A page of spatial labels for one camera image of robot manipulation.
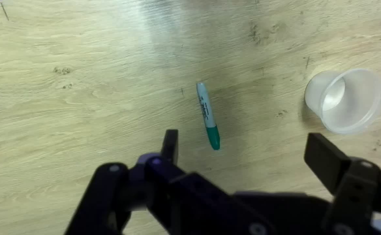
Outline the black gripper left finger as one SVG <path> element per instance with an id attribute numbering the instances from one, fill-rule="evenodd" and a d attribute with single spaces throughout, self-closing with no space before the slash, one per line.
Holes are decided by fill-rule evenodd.
<path id="1" fill-rule="evenodd" d="M 179 156 L 179 131 L 167 130 L 164 134 L 161 156 L 167 158 L 171 164 L 177 162 Z"/>

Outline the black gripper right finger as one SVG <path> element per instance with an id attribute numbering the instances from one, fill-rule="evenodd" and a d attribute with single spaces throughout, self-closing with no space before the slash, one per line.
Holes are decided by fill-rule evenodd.
<path id="1" fill-rule="evenodd" d="M 304 161 L 324 187 L 335 195 L 351 160 L 321 134 L 309 134 Z"/>

